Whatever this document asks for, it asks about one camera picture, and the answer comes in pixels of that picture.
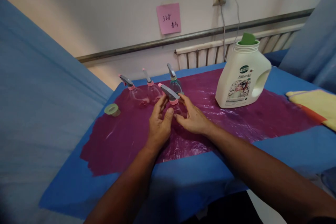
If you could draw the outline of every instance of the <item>wall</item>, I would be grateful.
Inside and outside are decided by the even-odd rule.
[[[161,39],[155,7],[179,2],[181,34],[222,26],[219,7],[212,0],[9,0],[74,57]],[[238,0],[241,22],[313,8],[319,0]],[[224,6],[226,24],[237,23],[234,0]],[[208,42],[209,39],[192,42]],[[110,60],[88,64],[111,88],[122,72],[140,78],[135,66],[149,68],[152,75],[165,71],[167,61],[177,65],[173,49],[191,45],[171,45]]]

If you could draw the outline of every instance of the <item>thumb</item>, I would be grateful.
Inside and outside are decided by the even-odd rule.
[[[174,117],[175,117],[176,121],[184,127],[186,119],[179,114],[175,114]]]
[[[173,114],[174,114],[174,110],[173,108],[169,108],[167,111],[166,111],[166,114],[164,115],[164,120],[163,120],[163,123],[164,124],[168,124],[169,126],[172,124],[172,119],[173,119]]]

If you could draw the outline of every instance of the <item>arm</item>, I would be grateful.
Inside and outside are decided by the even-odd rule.
[[[336,201],[293,169],[210,122],[190,99],[179,94],[188,110],[174,115],[186,130],[209,138],[227,158],[235,174],[288,223],[307,223],[317,216],[336,218]]]
[[[170,135],[173,109],[169,108],[164,120],[161,119],[167,102],[167,96],[163,95],[154,106],[146,145],[99,200],[85,224],[133,222],[147,195],[155,159]]]

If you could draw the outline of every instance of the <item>blue table cover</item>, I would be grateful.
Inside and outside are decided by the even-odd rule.
[[[223,68],[224,65],[185,69],[178,71],[177,76],[194,75]],[[168,74],[153,77],[156,83],[168,79]],[[145,85],[146,80],[136,80],[134,84]],[[106,106],[113,103],[124,88],[121,83]],[[317,89],[317,86],[272,68],[265,88],[284,95],[288,91]],[[89,140],[93,124],[43,194],[40,207],[85,219],[118,178],[117,173],[92,177],[87,162],[79,158],[83,145]],[[266,139],[254,145],[304,175],[320,173],[336,166],[336,134],[325,126]],[[212,201],[246,189],[239,179],[234,178],[221,155],[215,152],[160,163],[153,169],[148,200],[143,204],[136,222],[183,221]]]

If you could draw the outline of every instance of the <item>product label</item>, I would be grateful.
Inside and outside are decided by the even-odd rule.
[[[249,96],[251,86],[252,69],[249,66],[242,66],[239,70],[237,80],[232,83],[227,94],[225,105],[244,104]]]

